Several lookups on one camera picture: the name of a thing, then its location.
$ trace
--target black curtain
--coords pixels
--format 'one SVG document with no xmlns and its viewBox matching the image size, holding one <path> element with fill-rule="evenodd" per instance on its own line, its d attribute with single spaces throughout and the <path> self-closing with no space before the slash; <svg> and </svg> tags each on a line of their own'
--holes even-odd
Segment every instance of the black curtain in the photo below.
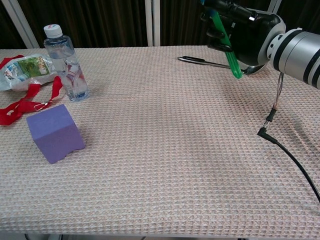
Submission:
<svg viewBox="0 0 320 240">
<path fill-rule="evenodd" d="M 320 34 L 320 0 L 282 0 L 277 14 L 287 30 L 302 28 Z"/>
<path fill-rule="evenodd" d="M 270 0 L 234 0 L 247 8 L 268 10 Z M 208 23 L 200 20 L 199 0 L 160 0 L 160 40 L 162 46 L 206 45 Z"/>
<path fill-rule="evenodd" d="M 0 37 L 0 49 L 26 48 L 2 1 L 0 1 L 0 30 L 2 34 L 2 37 Z"/>
<path fill-rule="evenodd" d="M 148 46 L 144 0 L 18 0 L 42 47 L 59 24 L 76 48 Z"/>
</svg>

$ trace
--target cable connector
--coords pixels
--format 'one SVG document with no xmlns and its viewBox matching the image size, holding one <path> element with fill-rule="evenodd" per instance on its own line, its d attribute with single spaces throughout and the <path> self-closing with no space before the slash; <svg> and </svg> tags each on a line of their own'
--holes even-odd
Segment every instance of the cable connector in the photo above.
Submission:
<svg viewBox="0 0 320 240">
<path fill-rule="evenodd" d="M 278 140 L 267 134 L 267 128 L 261 127 L 260 130 L 257 133 L 258 136 L 262 137 L 265 140 L 268 140 L 269 142 L 273 144 L 277 144 Z"/>
<path fill-rule="evenodd" d="M 270 122 L 268 120 L 266 120 L 262 127 L 265 128 L 265 130 L 267 130 L 269 127 L 269 124 L 270 124 Z"/>
<path fill-rule="evenodd" d="M 267 120 L 268 122 L 272 122 L 272 120 L 274 119 L 274 116 L 275 116 L 275 114 L 276 114 L 276 112 L 277 112 L 277 109 L 275 109 L 274 107 L 271 109 L 271 111 L 270 111 L 270 113 L 269 113 L 269 116 L 267 116 L 266 118 L 265 118 L 265 120 Z"/>
</svg>

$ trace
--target thin wires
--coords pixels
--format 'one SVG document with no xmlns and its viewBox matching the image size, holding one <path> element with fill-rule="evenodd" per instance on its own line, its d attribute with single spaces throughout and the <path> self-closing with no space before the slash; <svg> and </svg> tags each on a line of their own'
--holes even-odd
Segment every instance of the thin wires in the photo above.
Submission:
<svg viewBox="0 0 320 240">
<path fill-rule="evenodd" d="M 276 97 L 275 97 L 274 103 L 273 103 L 273 108 L 275 110 L 278 110 L 279 97 L 280 97 L 280 94 L 282 92 L 283 87 L 284 87 L 284 73 L 280 72 L 279 79 L 278 79 L 278 87 L 277 87 L 277 91 L 276 91 Z"/>
</svg>

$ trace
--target red ribbon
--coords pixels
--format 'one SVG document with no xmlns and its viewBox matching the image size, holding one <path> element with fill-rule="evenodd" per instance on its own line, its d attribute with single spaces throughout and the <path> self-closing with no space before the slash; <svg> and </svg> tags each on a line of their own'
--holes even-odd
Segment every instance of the red ribbon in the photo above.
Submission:
<svg viewBox="0 0 320 240">
<path fill-rule="evenodd" d="M 22 57 L 22 55 L 18 55 L 12 58 L 4 58 L 0 63 L 0 69 L 10 60 Z M 24 113 L 37 112 L 42 109 L 48 108 L 51 105 L 52 100 L 59 96 L 59 91 L 62 88 L 61 79 L 58 76 L 54 78 L 52 85 L 52 95 L 48 102 L 28 101 L 38 94 L 40 88 L 40 84 L 30 84 L 25 97 L 21 98 L 17 102 L 10 104 L 6 108 L 0 109 L 0 125 L 8 126 L 21 118 Z"/>
</svg>

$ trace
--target purple foam cube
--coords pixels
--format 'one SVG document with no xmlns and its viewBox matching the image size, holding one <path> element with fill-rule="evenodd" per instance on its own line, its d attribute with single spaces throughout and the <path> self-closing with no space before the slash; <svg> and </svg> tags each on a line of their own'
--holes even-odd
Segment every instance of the purple foam cube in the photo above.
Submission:
<svg viewBox="0 0 320 240">
<path fill-rule="evenodd" d="M 85 143 L 65 105 L 26 118 L 33 141 L 49 163 L 54 164 Z"/>
</svg>

